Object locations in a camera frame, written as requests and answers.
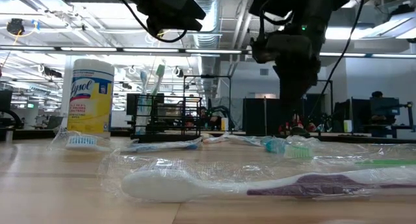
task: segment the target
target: ceiling light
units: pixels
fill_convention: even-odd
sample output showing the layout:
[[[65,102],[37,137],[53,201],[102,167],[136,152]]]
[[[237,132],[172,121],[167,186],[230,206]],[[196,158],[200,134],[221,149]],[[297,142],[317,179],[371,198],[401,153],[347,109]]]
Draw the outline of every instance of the ceiling light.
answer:
[[[116,48],[110,47],[61,47],[63,51],[101,51],[101,52],[115,52]]]
[[[372,58],[416,58],[416,55],[400,55],[400,54],[373,54]]]
[[[222,50],[222,49],[186,49],[186,53],[199,53],[199,54],[234,54],[239,55],[242,53],[240,50]]]
[[[139,48],[126,48],[123,49],[125,52],[139,52],[139,53],[178,53],[178,49],[139,49]]]
[[[2,45],[0,49],[4,50],[22,50],[22,51],[35,51],[35,50],[55,50],[54,47],[44,47],[44,46],[13,46],[13,45]]]
[[[396,37],[397,39],[414,39],[416,38],[416,28],[401,34],[400,36]]]
[[[320,56],[334,56],[334,57],[338,57],[341,56],[342,53],[325,53],[325,52],[321,52],[319,55]],[[344,56],[345,57],[350,57],[350,58],[354,58],[354,57],[364,57],[366,54],[365,53],[345,53]]]
[[[357,40],[364,37],[372,29],[355,29],[351,39]],[[325,32],[325,38],[329,40],[347,40],[351,34],[350,27],[328,27]]]
[[[45,99],[45,97],[39,97],[39,96],[29,96],[29,97],[33,99]]]
[[[26,104],[27,101],[12,101],[12,104]]]

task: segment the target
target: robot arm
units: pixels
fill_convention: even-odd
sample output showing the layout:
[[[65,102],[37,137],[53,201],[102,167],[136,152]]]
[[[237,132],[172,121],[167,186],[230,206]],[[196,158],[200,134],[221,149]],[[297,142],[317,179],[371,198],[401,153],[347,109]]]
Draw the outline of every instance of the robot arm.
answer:
[[[328,22],[332,12],[347,2],[349,0],[254,0],[250,13],[261,18],[261,26],[257,39],[251,39],[253,57],[260,64],[276,62],[274,71],[280,79],[282,103],[295,104],[317,84],[319,53]],[[264,16],[265,12],[289,17],[271,21]],[[264,19],[284,29],[265,33]]]

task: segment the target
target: lysol logo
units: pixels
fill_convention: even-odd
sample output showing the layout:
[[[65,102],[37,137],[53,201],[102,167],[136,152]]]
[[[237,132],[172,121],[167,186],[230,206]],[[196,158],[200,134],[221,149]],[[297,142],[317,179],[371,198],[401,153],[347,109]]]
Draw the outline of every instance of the lysol logo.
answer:
[[[94,81],[92,79],[79,79],[72,82],[71,99],[89,99],[91,97]]]

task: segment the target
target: yellow label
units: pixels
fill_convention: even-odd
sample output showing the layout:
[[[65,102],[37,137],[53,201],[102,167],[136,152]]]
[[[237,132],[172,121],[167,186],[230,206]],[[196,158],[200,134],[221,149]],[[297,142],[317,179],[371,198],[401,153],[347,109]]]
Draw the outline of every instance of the yellow label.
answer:
[[[101,134],[110,129],[112,80],[102,71],[78,69],[73,72],[68,130]]]

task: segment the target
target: black cable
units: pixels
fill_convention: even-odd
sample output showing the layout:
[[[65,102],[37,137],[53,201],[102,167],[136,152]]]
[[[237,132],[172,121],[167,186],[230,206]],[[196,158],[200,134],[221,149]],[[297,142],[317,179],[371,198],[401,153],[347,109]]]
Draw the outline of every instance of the black cable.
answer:
[[[322,99],[322,97],[323,97],[323,96],[324,96],[324,94],[325,94],[325,90],[326,90],[326,88],[328,87],[328,85],[329,85],[329,83],[330,83],[330,80],[331,80],[331,78],[332,78],[332,75],[333,75],[333,73],[334,73],[335,69],[337,68],[337,66],[338,66],[338,64],[341,62],[341,60],[343,59],[343,57],[344,57],[344,55],[345,55],[345,53],[346,53],[346,51],[347,51],[347,49],[348,49],[348,46],[350,46],[350,43],[351,43],[351,37],[352,37],[352,34],[354,33],[354,31],[355,31],[356,27],[357,27],[358,20],[359,20],[359,16],[361,15],[361,11],[363,10],[364,2],[365,2],[364,0],[361,0],[361,2],[360,2],[360,4],[359,4],[359,8],[358,8],[358,12],[357,12],[357,16],[356,16],[356,20],[355,20],[355,22],[354,22],[354,24],[353,24],[353,26],[352,26],[352,28],[351,28],[350,37],[349,37],[349,38],[348,38],[348,40],[346,41],[346,45],[345,45],[345,48],[344,48],[343,52],[341,53],[341,56],[338,58],[338,61],[335,63],[334,67],[332,68],[331,73],[330,73],[330,76],[328,76],[328,80],[326,80],[326,83],[325,83],[324,89],[322,89],[322,92],[320,93],[320,95],[319,95],[319,97],[318,97],[318,99],[317,99],[317,102],[315,103],[315,105],[314,105],[314,106],[313,106],[313,108],[312,108],[311,113],[310,113],[310,114],[308,115],[308,117],[307,117],[308,119],[311,117],[311,115],[312,115],[313,111],[316,109],[316,107],[317,107],[318,103],[320,103],[320,100]]]
[[[122,3],[124,3],[124,5],[129,9],[129,11],[130,11],[130,13],[133,15],[133,17],[136,19],[136,21],[140,24],[140,26],[142,26],[142,28],[147,32],[147,33],[149,33],[149,29],[145,26],[145,24],[136,16],[136,14],[135,14],[135,12],[133,11],[133,9],[129,6],[129,4],[127,4],[127,2],[125,1],[125,0],[121,0],[122,1]],[[183,32],[182,32],[182,34],[180,35],[180,36],[178,36],[177,38],[175,38],[175,39],[173,39],[173,40],[165,40],[165,39],[162,39],[162,38],[160,38],[160,37],[158,37],[158,36],[154,36],[154,35],[152,35],[152,34],[150,34],[150,35],[152,35],[154,38],[156,38],[158,41],[161,41],[161,42],[164,42],[164,43],[174,43],[174,42],[178,42],[178,41],[180,41],[186,34],[187,34],[187,32],[188,32],[188,30],[184,30]]]
[[[263,3],[262,5],[261,5],[261,7],[260,7],[260,11],[259,11],[259,14],[260,14],[260,29],[259,29],[259,37],[261,36],[261,37],[264,37],[264,35],[265,35],[265,8],[266,8],[266,6],[268,5],[268,4],[270,4],[270,2],[271,2],[272,0],[267,0],[267,1],[265,1],[265,3]]]

